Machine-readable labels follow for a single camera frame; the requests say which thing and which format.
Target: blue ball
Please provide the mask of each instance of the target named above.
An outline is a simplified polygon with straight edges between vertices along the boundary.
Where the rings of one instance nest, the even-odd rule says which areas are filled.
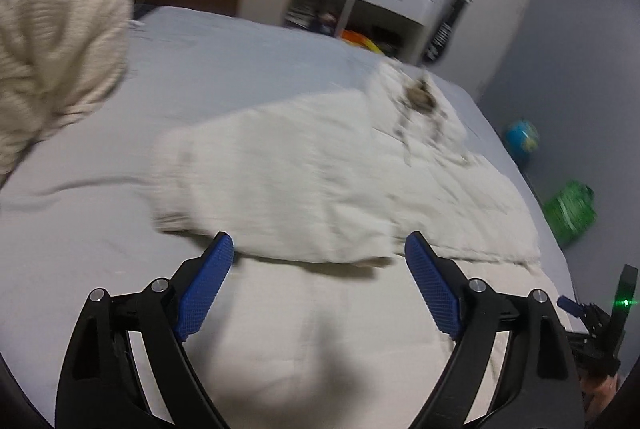
[[[518,165],[529,160],[529,155],[538,148],[539,142],[538,131],[526,120],[514,122],[504,133],[507,151]]]

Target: green plastic bag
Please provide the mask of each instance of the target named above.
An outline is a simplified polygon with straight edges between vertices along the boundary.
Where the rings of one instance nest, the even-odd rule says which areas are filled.
[[[580,237],[596,220],[593,190],[572,180],[545,203],[542,211],[562,249]]]

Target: crumpled blanket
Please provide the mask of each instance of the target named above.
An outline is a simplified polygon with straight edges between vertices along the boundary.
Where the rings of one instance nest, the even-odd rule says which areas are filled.
[[[366,92],[305,95],[170,131],[155,146],[158,229],[226,231],[248,255],[370,263],[420,230],[438,255],[535,263],[537,232],[511,181],[463,146],[436,105],[412,109],[415,81],[384,60]]]
[[[131,12],[132,0],[0,0],[0,181],[114,88]]]

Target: bed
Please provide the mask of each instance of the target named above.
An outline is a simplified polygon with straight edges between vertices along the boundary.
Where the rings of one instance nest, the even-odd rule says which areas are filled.
[[[129,69],[104,106],[38,144],[0,192],[2,355],[49,421],[87,294],[141,290],[206,245],[153,228],[156,138],[297,94],[361,88],[377,62],[331,38],[187,9],[157,9],[130,31]],[[573,297],[564,256],[497,135],[463,89],[434,79],[468,148],[526,201],[549,284]],[[439,373],[430,351],[444,337],[416,294],[401,257],[385,268],[240,258],[185,348],[232,427],[407,427],[433,386],[424,377]],[[167,418],[142,340],[132,342],[151,408]]]

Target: blue wall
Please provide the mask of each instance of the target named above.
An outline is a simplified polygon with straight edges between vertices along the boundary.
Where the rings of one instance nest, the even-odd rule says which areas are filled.
[[[531,0],[480,101],[500,131],[526,117],[540,131],[529,178],[543,200],[577,178],[598,219],[564,251],[583,302],[612,305],[625,263],[640,267],[640,0]],[[631,311],[623,370],[640,353]]]

